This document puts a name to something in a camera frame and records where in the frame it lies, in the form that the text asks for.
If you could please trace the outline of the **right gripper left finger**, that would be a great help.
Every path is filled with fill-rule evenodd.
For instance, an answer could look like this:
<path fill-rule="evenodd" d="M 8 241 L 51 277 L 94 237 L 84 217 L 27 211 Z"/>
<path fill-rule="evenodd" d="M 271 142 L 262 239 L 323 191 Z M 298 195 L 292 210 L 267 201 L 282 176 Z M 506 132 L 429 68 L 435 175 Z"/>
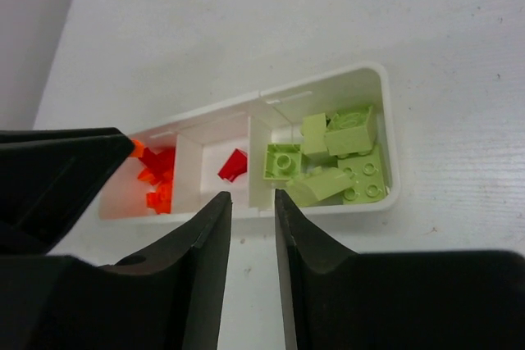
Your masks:
<path fill-rule="evenodd" d="M 4 349 L 214 349 L 231 245 L 232 201 L 118 263 L 71 256 L 1 260 Z"/>

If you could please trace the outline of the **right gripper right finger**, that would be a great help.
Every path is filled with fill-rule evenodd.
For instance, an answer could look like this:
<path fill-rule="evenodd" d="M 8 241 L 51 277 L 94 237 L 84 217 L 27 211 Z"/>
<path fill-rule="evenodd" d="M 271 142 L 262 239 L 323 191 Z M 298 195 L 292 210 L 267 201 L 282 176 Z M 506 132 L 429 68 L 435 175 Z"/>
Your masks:
<path fill-rule="evenodd" d="M 288 349 L 521 349 L 524 258 L 505 250 L 358 253 L 275 193 Z"/>

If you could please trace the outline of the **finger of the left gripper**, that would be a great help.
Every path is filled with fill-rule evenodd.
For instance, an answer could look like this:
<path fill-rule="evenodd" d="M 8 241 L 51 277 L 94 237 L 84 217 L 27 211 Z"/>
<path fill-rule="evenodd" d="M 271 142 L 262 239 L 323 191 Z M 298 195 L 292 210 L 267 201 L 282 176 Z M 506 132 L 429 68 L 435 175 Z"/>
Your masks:
<path fill-rule="evenodd" d="M 1 253 L 49 252 L 135 145 L 117 128 L 1 133 Z"/>

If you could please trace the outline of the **lime green curved lego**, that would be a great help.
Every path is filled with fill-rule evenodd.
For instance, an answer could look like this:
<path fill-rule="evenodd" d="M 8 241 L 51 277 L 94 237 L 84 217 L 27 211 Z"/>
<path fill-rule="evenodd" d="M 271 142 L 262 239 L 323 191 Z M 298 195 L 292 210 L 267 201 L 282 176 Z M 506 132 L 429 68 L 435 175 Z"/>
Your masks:
<path fill-rule="evenodd" d="M 310 207 L 342 193 L 353 185 L 351 178 L 336 167 L 316 167 L 301 173 L 285 184 L 285 191 L 299 207 Z"/>

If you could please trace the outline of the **orange round lego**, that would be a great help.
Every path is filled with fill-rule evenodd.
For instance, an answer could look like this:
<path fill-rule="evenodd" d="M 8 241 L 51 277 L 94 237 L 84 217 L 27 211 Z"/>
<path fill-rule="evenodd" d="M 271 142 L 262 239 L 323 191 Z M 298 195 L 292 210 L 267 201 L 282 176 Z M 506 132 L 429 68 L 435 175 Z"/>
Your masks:
<path fill-rule="evenodd" d="M 154 190 L 146 193 L 146 207 L 156 214 L 170 214 L 175 178 L 176 148 L 154 152 L 145 148 L 139 161 L 144 168 L 137 179 L 150 184 Z"/>

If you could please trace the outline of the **lime green plate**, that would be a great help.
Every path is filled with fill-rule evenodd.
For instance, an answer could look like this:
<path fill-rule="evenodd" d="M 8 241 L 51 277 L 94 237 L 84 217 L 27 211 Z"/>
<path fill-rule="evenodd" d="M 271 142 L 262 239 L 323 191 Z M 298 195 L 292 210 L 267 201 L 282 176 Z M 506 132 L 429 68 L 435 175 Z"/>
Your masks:
<path fill-rule="evenodd" d="M 342 193 L 344 205 L 379 202 L 387 196 L 388 177 L 379 143 L 366 155 L 352 154 L 338 159 L 337 166 L 347 174 L 351 182 L 350 187 Z"/>

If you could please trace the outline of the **small lime green lego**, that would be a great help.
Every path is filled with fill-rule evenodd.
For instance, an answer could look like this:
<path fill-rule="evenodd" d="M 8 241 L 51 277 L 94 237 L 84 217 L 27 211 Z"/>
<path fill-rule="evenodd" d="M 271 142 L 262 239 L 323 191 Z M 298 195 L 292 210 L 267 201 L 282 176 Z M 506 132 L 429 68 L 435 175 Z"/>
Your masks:
<path fill-rule="evenodd" d="M 263 178 L 270 181 L 291 180 L 303 172 L 304 164 L 299 144 L 269 143 L 265 151 Z"/>

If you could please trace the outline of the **red slope lego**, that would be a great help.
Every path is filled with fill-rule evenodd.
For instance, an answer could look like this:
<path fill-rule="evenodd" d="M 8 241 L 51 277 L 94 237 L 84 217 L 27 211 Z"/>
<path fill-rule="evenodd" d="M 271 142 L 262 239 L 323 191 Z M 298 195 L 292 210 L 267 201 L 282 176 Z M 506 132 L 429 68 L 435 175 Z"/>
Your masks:
<path fill-rule="evenodd" d="M 248 153 L 236 148 L 226 160 L 217 175 L 220 179 L 233 183 L 248 172 Z"/>

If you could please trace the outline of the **large lime green lego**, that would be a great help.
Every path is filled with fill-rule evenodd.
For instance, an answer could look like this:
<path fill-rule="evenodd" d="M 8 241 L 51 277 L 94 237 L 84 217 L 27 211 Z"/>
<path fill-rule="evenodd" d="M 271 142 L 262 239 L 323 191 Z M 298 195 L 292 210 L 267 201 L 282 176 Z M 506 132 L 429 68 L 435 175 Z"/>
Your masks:
<path fill-rule="evenodd" d="M 377 115 L 373 105 L 336 111 L 329 120 L 324 142 L 331 156 L 369 153 L 377 138 Z"/>

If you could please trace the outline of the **lime green tall lego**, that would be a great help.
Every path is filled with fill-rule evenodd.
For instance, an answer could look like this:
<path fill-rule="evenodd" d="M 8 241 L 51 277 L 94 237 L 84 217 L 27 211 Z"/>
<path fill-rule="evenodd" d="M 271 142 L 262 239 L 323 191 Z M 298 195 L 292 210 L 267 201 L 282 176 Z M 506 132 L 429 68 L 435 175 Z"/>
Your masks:
<path fill-rule="evenodd" d="M 301 151 L 310 160 L 328 161 L 332 159 L 324 139 L 327 122 L 328 118 L 324 112 L 303 118 L 300 128 L 304 138 Z"/>

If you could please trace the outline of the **small orange lego pieces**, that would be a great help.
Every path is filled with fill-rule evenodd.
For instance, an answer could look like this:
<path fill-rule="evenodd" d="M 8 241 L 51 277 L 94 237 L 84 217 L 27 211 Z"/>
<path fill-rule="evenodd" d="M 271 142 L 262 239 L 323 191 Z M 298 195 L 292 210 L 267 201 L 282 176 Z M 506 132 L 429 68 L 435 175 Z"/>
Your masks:
<path fill-rule="evenodd" d="M 131 157 L 141 158 L 144 155 L 145 146 L 139 140 L 133 139 L 134 149 L 130 154 Z"/>

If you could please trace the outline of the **white three-compartment tray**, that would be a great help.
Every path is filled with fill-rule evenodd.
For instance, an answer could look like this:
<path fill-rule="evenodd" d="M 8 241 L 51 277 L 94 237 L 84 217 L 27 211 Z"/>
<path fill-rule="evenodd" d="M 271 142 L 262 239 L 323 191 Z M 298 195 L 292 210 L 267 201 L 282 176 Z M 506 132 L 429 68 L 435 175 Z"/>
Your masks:
<path fill-rule="evenodd" d="M 146 186 L 136 179 L 139 163 L 125 161 L 103 187 L 101 220 L 184 222 L 217 193 L 228 191 L 232 216 L 238 219 L 273 214 L 274 189 L 263 180 L 263 149 L 268 143 L 299 138 L 304 116 L 371 103 L 377 107 L 378 139 L 383 147 L 388 195 L 380 202 L 307 209 L 313 217 L 386 211 L 401 189 L 388 75 L 383 66 L 361 62 L 274 89 L 247 93 L 172 116 L 130 132 L 150 148 L 176 148 L 175 186 L 170 214 L 156 215 L 145 206 Z M 238 148 L 248 153 L 248 172 L 233 183 L 217 173 Z"/>

